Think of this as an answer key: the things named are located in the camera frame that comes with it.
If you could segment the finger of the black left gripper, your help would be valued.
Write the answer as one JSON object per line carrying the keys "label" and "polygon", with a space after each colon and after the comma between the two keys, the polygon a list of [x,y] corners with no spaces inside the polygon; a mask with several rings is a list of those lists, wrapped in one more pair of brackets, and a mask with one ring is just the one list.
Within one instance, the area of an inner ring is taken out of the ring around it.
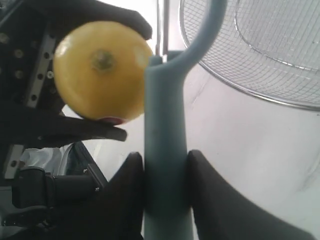
{"label": "finger of the black left gripper", "polygon": [[44,6],[65,32],[90,22],[111,21],[133,29],[145,40],[152,37],[151,25],[135,10],[99,0],[46,0]]}
{"label": "finger of the black left gripper", "polygon": [[127,132],[110,123],[67,117],[51,111],[26,109],[27,146],[57,148],[86,140],[124,142]]}

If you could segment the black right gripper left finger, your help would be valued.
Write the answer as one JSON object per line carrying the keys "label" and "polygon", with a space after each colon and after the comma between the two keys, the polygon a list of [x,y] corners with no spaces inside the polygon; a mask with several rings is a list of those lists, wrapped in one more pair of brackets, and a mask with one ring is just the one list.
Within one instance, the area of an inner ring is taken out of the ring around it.
{"label": "black right gripper left finger", "polygon": [[110,182],[92,200],[75,208],[51,240],[141,240],[144,169],[138,152],[128,155]]}

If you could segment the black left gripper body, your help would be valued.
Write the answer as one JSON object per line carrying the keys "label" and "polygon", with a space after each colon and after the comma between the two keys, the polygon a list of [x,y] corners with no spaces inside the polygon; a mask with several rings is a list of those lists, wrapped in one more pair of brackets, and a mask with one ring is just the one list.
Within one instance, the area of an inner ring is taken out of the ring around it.
{"label": "black left gripper body", "polygon": [[27,107],[27,91],[37,69],[51,64],[41,52],[48,26],[59,26],[68,14],[66,0],[2,0],[0,2],[0,143],[29,148],[55,148],[68,143],[58,134],[65,121],[57,110]]}

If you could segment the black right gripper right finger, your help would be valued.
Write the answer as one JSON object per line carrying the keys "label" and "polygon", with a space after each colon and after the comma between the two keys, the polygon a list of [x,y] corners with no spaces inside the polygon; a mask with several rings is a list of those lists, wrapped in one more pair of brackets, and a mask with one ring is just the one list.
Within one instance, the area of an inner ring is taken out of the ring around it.
{"label": "black right gripper right finger", "polygon": [[199,150],[187,156],[188,195],[200,240],[313,240],[234,189]]}

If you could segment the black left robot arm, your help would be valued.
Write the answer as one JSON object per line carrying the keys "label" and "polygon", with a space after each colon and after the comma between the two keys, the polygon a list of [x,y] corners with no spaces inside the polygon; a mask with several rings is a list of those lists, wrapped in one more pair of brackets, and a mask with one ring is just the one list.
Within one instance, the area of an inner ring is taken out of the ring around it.
{"label": "black left robot arm", "polygon": [[144,107],[152,27],[99,0],[0,3],[3,240],[140,240],[142,156],[107,180],[83,142],[123,142]]}

